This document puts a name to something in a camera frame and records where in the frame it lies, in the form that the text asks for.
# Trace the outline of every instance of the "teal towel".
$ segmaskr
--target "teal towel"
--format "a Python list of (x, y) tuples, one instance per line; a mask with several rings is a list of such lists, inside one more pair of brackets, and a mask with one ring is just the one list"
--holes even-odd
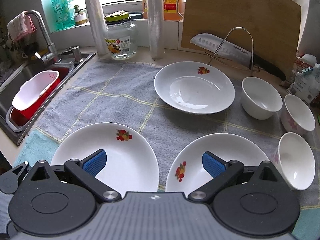
[(292, 234), (298, 240), (317, 240), (320, 236), (320, 208), (301, 210)]
[(33, 130), (25, 139), (25, 143), (13, 166), (28, 161), (33, 166), (38, 160), (45, 159), (51, 162), (59, 143), (50, 139), (38, 130)]

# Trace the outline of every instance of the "plastic wrap roll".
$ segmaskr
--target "plastic wrap roll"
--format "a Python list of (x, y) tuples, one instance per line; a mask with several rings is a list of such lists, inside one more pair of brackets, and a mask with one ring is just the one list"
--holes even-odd
[(84, 0), (87, 7), (93, 41), (96, 45), (97, 53), (105, 55), (108, 52), (104, 41), (106, 24), (103, 17), (102, 5), (99, 0)]
[(147, 0), (150, 55), (153, 59), (164, 57), (163, 0)]

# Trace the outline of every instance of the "glass jar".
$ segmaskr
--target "glass jar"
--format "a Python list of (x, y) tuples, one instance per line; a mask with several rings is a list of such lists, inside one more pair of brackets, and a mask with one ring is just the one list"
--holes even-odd
[(116, 60), (133, 57), (137, 52), (138, 29), (129, 13), (121, 11), (106, 16), (106, 28), (105, 42), (111, 57)]

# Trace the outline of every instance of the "white bowl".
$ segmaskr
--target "white bowl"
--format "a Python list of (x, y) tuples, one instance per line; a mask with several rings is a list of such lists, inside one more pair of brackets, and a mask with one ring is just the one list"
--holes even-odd
[(241, 104), (253, 118), (265, 120), (282, 108), (282, 98), (268, 82), (246, 77), (242, 81)]
[(178, 154), (169, 170), (165, 191), (184, 192), (188, 197), (209, 182), (212, 177), (202, 166), (202, 155), (206, 151), (226, 162), (238, 160), (246, 166), (259, 166), (262, 161), (269, 160), (257, 145), (244, 137), (229, 133), (209, 134), (193, 141)]
[(183, 61), (162, 68), (154, 86), (168, 105), (192, 114), (213, 114), (228, 108), (235, 88), (220, 70), (200, 62)]
[(305, 139), (296, 133), (285, 133), (281, 137), (270, 161), (293, 189), (305, 190), (313, 182), (315, 158)]
[(122, 197), (127, 191), (158, 190), (155, 153), (142, 135), (122, 124), (95, 123), (73, 132), (58, 147), (51, 165), (61, 165), (72, 158), (82, 160), (98, 149), (106, 151), (107, 164), (96, 178)]
[(309, 107), (298, 97), (286, 95), (281, 112), (281, 122), (287, 132), (304, 135), (316, 127), (316, 122)]

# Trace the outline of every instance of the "pink floral bowl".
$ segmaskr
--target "pink floral bowl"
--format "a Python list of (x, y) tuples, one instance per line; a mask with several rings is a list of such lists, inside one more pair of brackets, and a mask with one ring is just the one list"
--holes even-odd
[(314, 180), (315, 158), (305, 139), (288, 132), (269, 158), (291, 189), (305, 190)]
[(313, 131), (316, 126), (309, 107), (294, 95), (285, 96), (280, 118), (287, 132), (295, 132), (299, 135)]

